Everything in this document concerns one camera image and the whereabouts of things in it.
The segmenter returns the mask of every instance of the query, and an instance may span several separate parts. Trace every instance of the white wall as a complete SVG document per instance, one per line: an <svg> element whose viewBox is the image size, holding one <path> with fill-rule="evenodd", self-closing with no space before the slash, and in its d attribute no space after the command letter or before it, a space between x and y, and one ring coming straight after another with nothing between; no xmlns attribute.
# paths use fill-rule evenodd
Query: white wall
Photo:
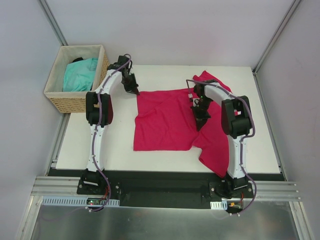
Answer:
<svg viewBox="0 0 320 240"><path fill-rule="evenodd" d="M47 0L69 45L111 62L254 67L292 0Z"/></svg>
<svg viewBox="0 0 320 240"><path fill-rule="evenodd" d="M60 113L43 95L59 43L36 0L0 7L0 238L18 232Z"/></svg>
<svg viewBox="0 0 320 240"><path fill-rule="evenodd" d="M320 239L320 1L302 2L258 78L285 171Z"/></svg>

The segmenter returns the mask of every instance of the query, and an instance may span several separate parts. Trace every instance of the purple cable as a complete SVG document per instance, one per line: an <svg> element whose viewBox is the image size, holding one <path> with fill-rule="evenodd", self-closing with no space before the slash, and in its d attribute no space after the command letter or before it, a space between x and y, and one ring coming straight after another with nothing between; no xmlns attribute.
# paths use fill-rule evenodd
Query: purple cable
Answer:
<svg viewBox="0 0 320 240"><path fill-rule="evenodd" d="M108 188L109 188L109 193L108 193L108 197L106 199L106 201L103 203L103 205L97 209L91 209L92 212L98 212L100 211L101 209L103 209L107 203L109 202L110 200L110 197L111 197L111 187L110 187L110 183L108 181L108 178L106 177L106 175L100 170L98 164L97 164L97 161L96 161L96 156L95 156L95 140L96 140L96 136L97 136L97 131L98 131L98 126L101 125L101 121L102 121L102 102L101 102L101 96L100 94L102 93L102 91L104 90L104 87L105 85L107 84L108 80L118 71L120 71L121 69L123 69L126 65L128 65L131 61L131 56L130 54L125 54L124 56L128 56L129 57L129 60L121 65L120 67L118 67L113 73L111 73L105 80L105 82L103 83L102 85L102 88L100 89L100 91L98 92L97 94L97 97L98 97L98 103L99 103L99 122L97 125L95 125L95 128L94 128L94 134L93 134L93 138L92 138L92 146L91 146L91 153L92 153L92 160L93 160L93 163L96 167L96 169L98 170L98 172L102 175L102 177L104 178L104 180L106 181L106 184L108 185Z"/></svg>
<svg viewBox="0 0 320 240"><path fill-rule="evenodd" d="M253 198L252 200L250 201L250 203L241 211L241 213L246 210L248 207L251 206L251 204L254 202L254 200L256 199L256 196L257 196L257 184L256 182L249 176L249 174L246 172L245 168L243 167L243 164L244 164L244 159L243 159L243 151L244 151L244 145L243 145L243 141L244 139L247 139L247 138L252 138L255 134L256 134L256 126L255 126L255 123L254 123L254 120L252 118L252 114L251 114L251 111L250 111L250 108L248 106L248 104L246 103L245 100L243 100L242 98L238 97L238 96L235 96L233 95L231 92L229 92L228 90L226 90L225 88L223 88L222 86L220 85L215 85L215 84L212 84L212 83L207 83L207 82L203 82L203 81L195 81L195 80L185 80L186 81L186 84L188 86L188 91L189 91L189 94L191 94L191 90L190 90L190 87L189 87L189 82L192 82L192 83L196 83L196 84L202 84L202 85L209 85L209 86L213 86L213 87L216 87L222 91L224 91L228 96L231 96L232 98L234 99L237 99L239 101L241 101L249 115L249 119L250 119L250 122L251 122L251 125L252 125L252 134L251 135L246 135L246 136L243 136L241 139L240 139L240 167L244 173L244 175L253 183L254 185L254 195L253 195Z"/></svg>

